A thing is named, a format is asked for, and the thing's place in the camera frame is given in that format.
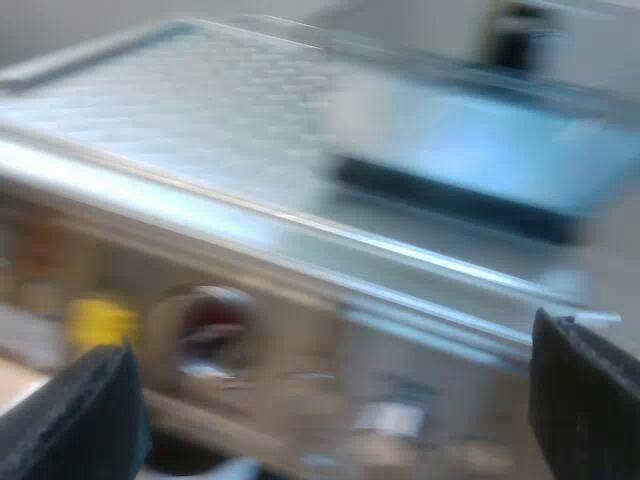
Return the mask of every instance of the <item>label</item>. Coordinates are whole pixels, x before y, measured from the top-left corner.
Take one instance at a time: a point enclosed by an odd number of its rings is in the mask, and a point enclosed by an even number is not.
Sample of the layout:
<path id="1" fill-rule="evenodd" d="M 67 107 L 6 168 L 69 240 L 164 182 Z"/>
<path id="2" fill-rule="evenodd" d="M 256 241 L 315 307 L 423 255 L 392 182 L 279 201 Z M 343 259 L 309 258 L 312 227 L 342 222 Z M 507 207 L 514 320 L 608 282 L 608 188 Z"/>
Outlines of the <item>label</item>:
<path id="1" fill-rule="evenodd" d="M 135 345 L 137 334 L 136 313 L 112 300 L 77 300 L 69 310 L 67 338 L 75 346 L 120 345 L 125 338 Z"/>

